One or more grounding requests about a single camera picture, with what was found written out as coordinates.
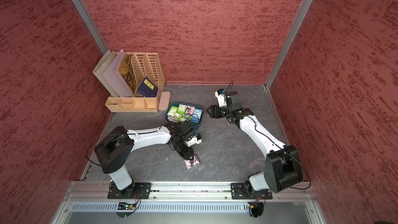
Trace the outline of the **pink tissue pack bottom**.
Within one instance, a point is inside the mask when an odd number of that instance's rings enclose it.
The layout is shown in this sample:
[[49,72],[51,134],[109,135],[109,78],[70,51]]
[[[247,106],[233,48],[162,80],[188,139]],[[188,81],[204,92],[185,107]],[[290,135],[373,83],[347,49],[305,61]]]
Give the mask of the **pink tissue pack bottom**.
[[199,161],[198,156],[196,154],[192,157],[192,160],[185,160],[184,162],[185,162],[185,164],[186,164],[188,169],[191,169],[191,168],[193,168],[193,167],[195,167],[195,166],[200,164],[200,161]]

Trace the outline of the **teal plastic storage box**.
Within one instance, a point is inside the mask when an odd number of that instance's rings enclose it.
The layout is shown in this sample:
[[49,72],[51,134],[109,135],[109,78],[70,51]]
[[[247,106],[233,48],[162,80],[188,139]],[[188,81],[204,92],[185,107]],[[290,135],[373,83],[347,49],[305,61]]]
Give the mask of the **teal plastic storage box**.
[[[184,104],[184,105],[187,105],[187,106],[188,106],[188,105],[189,105],[189,106],[194,106],[195,108],[199,108],[199,109],[202,109],[202,110],[203,110],[202,107],[197,106],[197,105],[192,105],[192,104],[188,104],[188,103],[181,103],[181,102],[173,102],[173,103],[168,107],[168,109],[166,110],[166,114],[165,114],[165,119],[166,119],[166,121],[168,121],[168,120],[167,120],[167,118],[168,118],[167,112],[168,112],[168,110],[170,109],[170,107],[171,107],[171,106],[179,106],[179,104]],[[200,127],[200,125],[201,125],[202,118],[203,118],[203,113],[202,113],[202,117],[201,117],[200,120],[195,119],[195,118],[192,118],[191,121],[188,121],[188,122],[190,122],[190,124],[191,124],[196,130],[197,130],[197,129]]]

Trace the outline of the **green tissue pack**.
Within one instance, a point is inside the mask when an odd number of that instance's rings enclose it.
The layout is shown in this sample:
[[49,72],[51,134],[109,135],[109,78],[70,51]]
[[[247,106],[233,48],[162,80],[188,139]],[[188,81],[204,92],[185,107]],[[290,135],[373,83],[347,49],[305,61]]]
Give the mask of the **green tissue pack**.
[[186,113],[187,107],[187,105],[179,104],[177,113],[184,115]]
[[178,111],[178,106],[171,106],[170,109],[167,112],[167,115],[171,116],[171,117],[174,117],[175,114],[177,113],[177,111]]
[[182,114],[180,114],[180,113],[175,113],[175,114],[174,114],[174,117],[175,117],[176,119],[180,120],[181,117],[182,117]]
[[192,120],[192,115],[181,115],[181,118],[179,121],[182,123],[182,122],[191,121],[191,120]]

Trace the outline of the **blue tissue pack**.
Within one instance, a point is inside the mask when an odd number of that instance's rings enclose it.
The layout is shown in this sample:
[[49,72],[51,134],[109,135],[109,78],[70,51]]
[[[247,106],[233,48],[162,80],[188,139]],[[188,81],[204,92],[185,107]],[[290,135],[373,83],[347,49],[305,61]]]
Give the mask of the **blue tissue pack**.
[[196,109],[194,110],[194,114],[193,114],[192,117],[195,118],[195,119],[200,120],[201,117],[202,117],[202,113],[203,113],[203,110],[202,110],[202,109],[196,108]]

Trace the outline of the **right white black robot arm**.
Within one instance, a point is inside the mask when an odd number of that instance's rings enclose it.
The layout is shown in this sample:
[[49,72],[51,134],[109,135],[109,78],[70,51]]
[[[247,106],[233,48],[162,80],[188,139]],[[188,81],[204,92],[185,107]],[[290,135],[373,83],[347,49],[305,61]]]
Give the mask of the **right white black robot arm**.
[[306,171],[295,146],[286,145],[274,137],[248,108],[230,112],[226,106],[212,105],[206,111],[210,118],[225,118],[229,123],[237,125],[263,153],[265,169],[247,177],[245,190],[248,194],[261,190],[274,193],[288,188],[299,190],[296,184],[303,181]]

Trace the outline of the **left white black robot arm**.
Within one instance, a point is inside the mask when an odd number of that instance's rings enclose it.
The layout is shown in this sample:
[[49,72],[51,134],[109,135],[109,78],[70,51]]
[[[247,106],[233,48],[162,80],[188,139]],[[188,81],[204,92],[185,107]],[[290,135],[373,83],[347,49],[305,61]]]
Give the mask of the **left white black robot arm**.
[[123,126],[114,128],[108,135],[94,141],[94,153],[101,167],[112,184],[112,192],[133,194],[135,182],[125,163],[130,153],[153,145],[169,145],[184,159],[192,161],[195,154],[192,146],[202,141],[201,135],[189,123],[167,123],[158,128],[147,130],[127,130]]

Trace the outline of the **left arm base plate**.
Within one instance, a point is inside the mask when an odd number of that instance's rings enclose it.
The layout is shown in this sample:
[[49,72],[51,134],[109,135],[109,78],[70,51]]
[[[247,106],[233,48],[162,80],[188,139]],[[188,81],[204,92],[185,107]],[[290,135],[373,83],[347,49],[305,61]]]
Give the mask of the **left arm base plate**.
[[114,182],[109,185],[108,199],[119,200],[147,200],[151,191],[152,183],[133,183],[124,190],[119,190]]

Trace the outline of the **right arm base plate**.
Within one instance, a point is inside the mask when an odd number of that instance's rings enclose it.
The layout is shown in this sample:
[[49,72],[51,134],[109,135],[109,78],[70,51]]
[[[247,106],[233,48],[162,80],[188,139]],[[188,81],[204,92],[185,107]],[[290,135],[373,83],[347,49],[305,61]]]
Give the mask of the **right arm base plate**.
[[231,195],[233,200],[271,200],[272,192],[269,189],[254,190],[250,183],[231,183]]

